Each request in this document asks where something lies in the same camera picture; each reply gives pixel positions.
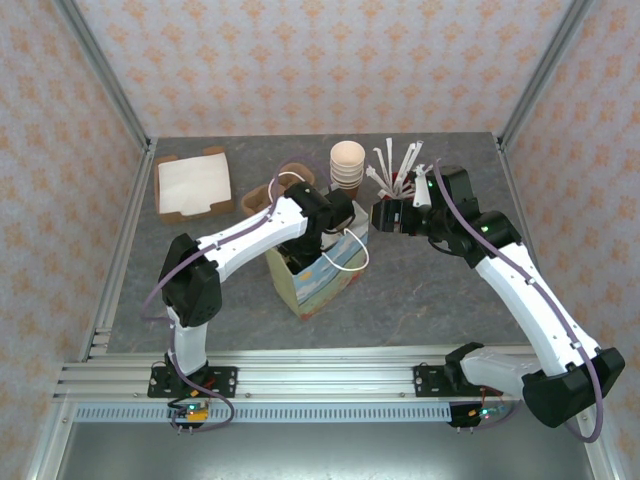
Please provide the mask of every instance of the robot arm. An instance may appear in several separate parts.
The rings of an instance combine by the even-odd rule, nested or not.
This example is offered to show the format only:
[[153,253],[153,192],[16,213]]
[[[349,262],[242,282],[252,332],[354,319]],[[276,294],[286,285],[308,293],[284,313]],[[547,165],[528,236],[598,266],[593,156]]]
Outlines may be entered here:
[[[221,284],[236,269],[276,246],[286,251],[296,266],[305,268],[321,255],[322,233],[352,215],[353,204],[342,190],[322,196],[311,185],[301,182],[277,199],[273,212],[266,209],[227,230],[197,240],[187,234],[174,239],[160,279],[198,250],[215,245],[162,289],[162,299],[175,323],[177,364],[184,374],[197,376],[206,370],[207,323],[222,307]],[[269,216],[266,222],[259,228],[251,228],[265,216]],[[167,355],[167,365],[171,353],[174,352]]]
[[[420,165],[411,178],[413,200],[383,200],[372,209],[372,223],[382,231],[424,235],[439,251],[459,256],[498,293],[523,329],[538,358],[522,363],[473,343],[452,352],[445,374],[454,390],[463,385],[486,385],[524,398],[545,425],[556,427],[595,402],[587,366],[578,352],[582,346],[593,362],[603,396],[624,368],[615,348],[601,350],[562,307],[537,271],[527,248],[511,222],[501,212],[481,213],[469,177],[461,167],[442,167],[447,193],[464,219],[501,253],[523,267],[533,278],[527,282],[508,264],[494,257],[452,215],[433,172]],[[448,250],[438,246],[446,242]],[[574,343],[553,310],[532,288],[546,291],[573,328]]]

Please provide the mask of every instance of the cardboard tray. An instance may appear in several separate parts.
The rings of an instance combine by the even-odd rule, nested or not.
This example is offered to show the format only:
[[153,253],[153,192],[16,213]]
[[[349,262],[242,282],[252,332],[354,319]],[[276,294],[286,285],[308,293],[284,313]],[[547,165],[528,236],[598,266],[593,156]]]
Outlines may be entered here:
[[[224,153],[223,147],[208,147],[202,150],[202,155],[216,155],[218,153]],[[158,175],[158,165],[167,162],[175,162],[180,160],[177,155],[169,155],[167,157],[160,157],[154,159],[153,165],[153,189],[156,200],[156,212],[160,216],[163,223],[173,224],[179,222],[186,222],[188,220],[196,220],[203,217],[212,217],[215,215],[221,215],[223,213],[231,213],[235,211],[236,205],[233,199],[233,186],[231,187],[231,199],[224,202],[212,203],[208,212],[199,213],[197,215],[184,216],[180,212],[160,213],[160,177]]]

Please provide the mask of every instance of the patterned wallpaper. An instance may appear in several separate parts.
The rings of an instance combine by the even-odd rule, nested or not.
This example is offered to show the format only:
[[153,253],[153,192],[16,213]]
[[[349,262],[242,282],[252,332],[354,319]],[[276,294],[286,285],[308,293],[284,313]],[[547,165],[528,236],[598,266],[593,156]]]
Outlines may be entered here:
[[0,477],[74,361],[140,156],[51,0],[0,2]]
[[609,396],[640,472],[640,4],[596,2],[509,152],[543,273],[627,369]]
[[79,0],[147,134],[499,132],[570,0]]

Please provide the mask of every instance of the metal base plate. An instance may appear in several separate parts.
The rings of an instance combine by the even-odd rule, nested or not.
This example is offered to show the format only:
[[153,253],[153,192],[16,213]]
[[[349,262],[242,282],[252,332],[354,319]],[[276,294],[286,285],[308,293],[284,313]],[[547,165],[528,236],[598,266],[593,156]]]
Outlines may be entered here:
[[[236,396],[236,385],[238,383],[238,369],[236,367],[203,367],[201,370],[190,376],[198,385],[211,383],[210,390],[224,395],[227,398]],[[186,385],[175,373],[173,368],[159,365],[151,369],[149,388],[147,396],[149,398],[183,398],[189,396],[193,389]]]

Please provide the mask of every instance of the table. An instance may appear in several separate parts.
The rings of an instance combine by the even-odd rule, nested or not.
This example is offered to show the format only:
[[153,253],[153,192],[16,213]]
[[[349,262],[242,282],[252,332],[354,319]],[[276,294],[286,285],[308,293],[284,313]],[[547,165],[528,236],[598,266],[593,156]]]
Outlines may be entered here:
[[[315,159],[328,170],[329,151],[341,140],[355,140],[375,160],[374,147],[386,151],[386,134],[254,136],[160,139],[156,157],[197,156],[203,148],[226,150],[236,212],[177,225],[164,225],[155,211],[153,175],[148,179],[108,353],[161,352],[168,328],[145,323],[140,306],[158,280],[174,237],[198,238],[243,219],[242,196],[267,183],[277,165],[296,155]],[[493,136],[490,133],[393,134],[397,165],[407,146],[424,141],[421,158],[441,157],[470,174],[483,211],[503,211],[522,231]],[[324,185],[317,167],[317,184]],[[378,188],[362,184],[358,202],[368,210]],[[438,345],[479,341],[526,342],[526,337],[498,296],[462,259],[433,250],[425,238],[385,234],[370,229],[371,263],[365,273],[321,312],[301,321],[280,299],[263,256],[242,266],[222,286],[223,307],[209,322],[208,350],[338,348],[383,345]],[[159,299],[149,314],[162,314]]]

